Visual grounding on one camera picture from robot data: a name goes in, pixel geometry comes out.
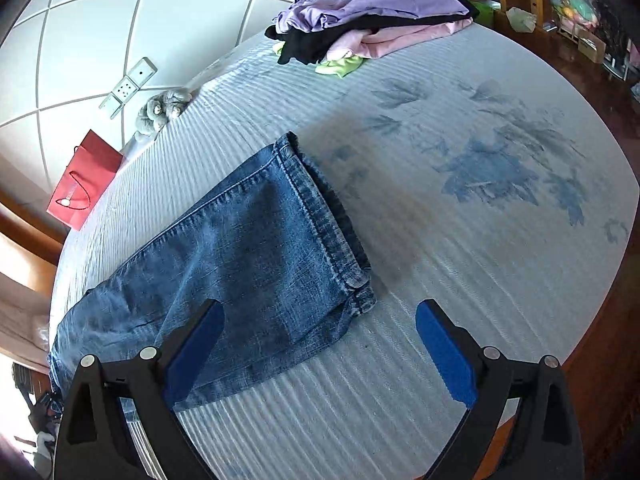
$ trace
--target folded blue jeans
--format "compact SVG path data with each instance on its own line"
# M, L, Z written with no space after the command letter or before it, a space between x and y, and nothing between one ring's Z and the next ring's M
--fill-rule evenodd
M159 347L207 298L225 328L176 411L267 380L340 339L375 304L370 264L337 195L287 134L241 164L88 291L49 354L63 397L87 354Z

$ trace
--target blue gripper pad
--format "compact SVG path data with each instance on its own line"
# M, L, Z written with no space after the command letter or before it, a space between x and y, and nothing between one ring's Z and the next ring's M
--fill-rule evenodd
M478 398L473 368L425 301L415 311L415 328L451 397L470 410Z
M166 369L164 401L171 408L189 395L225 328L225 309L215 301Z

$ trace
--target red plastic object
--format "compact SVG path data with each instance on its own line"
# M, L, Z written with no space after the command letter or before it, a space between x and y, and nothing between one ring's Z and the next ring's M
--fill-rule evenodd
M79 231L121 163L122 155L89 130L53 192L47 213Z

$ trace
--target bed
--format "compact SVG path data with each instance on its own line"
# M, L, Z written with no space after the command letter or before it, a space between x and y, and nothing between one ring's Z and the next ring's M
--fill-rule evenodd
M416 478L464 412L415 332L416 305L435 298L510 358L564 362L620 266L638 183L584 98L480 25L343 80L279 66L271 46L257 36L194 79L183 116L68 236L50 340L89 288L293 131L353 221L378 304L316 357L178 418L222 479Z

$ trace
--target lavender t-shirt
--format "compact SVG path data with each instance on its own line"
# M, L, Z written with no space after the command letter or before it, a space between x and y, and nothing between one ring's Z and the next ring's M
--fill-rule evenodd
M299 0L283 10L273 22L277 32L285 34L290 28L317 32L365 14L428 18L468 12L457 0Z

